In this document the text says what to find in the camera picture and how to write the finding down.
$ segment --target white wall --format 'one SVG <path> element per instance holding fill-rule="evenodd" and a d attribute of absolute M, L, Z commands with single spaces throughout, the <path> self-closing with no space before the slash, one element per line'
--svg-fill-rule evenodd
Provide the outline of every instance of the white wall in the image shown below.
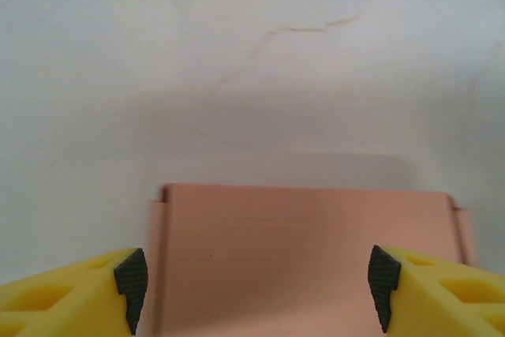
<path fill-rule="evenodd" d="M 505 0 L 0 5 L 0 282 L 175 181 L 448 191 L 505 273 Z"/>

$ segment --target cutout hole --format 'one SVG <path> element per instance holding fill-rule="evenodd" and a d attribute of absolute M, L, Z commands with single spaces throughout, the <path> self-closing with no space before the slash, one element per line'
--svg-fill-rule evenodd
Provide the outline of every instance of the cutout hole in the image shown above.
<path fill-rule="evenodd" d="M 96 262 L 90 264 L 88 268 L 98 269 L 107 266 L 109 260 L 97 260 Z"/>
<path fill-rule="evenodd" d="M 411 264 L 415 264 L 416 266 L 433 266 L 434 263 L 430 262 L 429 260 L 423 260 L 422 258 L 416 257 L 416 256 L 409 256 L 407 257 L 407 260 Z"/>
<path fill-rule="evenodd" d="M 505 302 L 505 294 L 482 279 L 441 279 L 440 284 L 463 303 Z"/>
<path fill-rule="evenodd" d="M 72 287 L 70 286 L 40 286 L 32 288 L 17 299 L 10 302 L 5 311 L 47 311 L 62 300 Z"/>
<path fill-rule="evenodd" d="M 502 335 L 505 335 L 505 315 L 486 315 L 483 318 Z"/>
<path fill-rule="evenodd" d="M 2 323 L 0 324 L 0 337 L 15 337 L 26 327 L 24 324 L 18 323 Z"/>

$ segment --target yellow plastic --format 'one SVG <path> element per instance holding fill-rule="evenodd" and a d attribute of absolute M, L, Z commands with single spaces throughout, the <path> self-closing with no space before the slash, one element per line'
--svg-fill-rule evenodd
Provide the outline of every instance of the yellow plastic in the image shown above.
<path fill-rule="evenodd" d="M 389 337 L 505 336 L 505 277 L 406 249 L 381 249 L 402 265 L 390 297 Z"/>
<path fill-rule="evenodd" d="M 114 268 L 122 249 L 0 286 L 0 337 L 131 336 Z"/>

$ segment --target black rubber pad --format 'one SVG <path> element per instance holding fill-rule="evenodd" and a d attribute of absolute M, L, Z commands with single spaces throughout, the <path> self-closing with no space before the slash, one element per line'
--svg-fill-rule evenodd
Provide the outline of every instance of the black rubber pad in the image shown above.
<path fill-rule="evenodd" d="M 135 250 L 126 260 L 114 269 L 118 293 L 126 296 L 126 321 L 132 335 L 137 332 L 140 311 L 144 305 L 148 289 L 148 265 L 144 251 Z"/>
<path fill-rule="evenodd" d="M 391 292 L 398 289 L 402 264 L 375 245 L 368 263 L 368 284 L 384 333 L 391 321 Z"/>

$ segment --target pink cardboard box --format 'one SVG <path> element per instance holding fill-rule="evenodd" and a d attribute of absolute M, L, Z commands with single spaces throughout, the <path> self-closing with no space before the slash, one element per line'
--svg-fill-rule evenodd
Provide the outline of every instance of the pink cardboard box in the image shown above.
<path fill-rule="evenodd" d="M 446 193 L 166 185 L 149 233 L 144 337 L 381 336 L 373 245 L 477 264 Z"/>

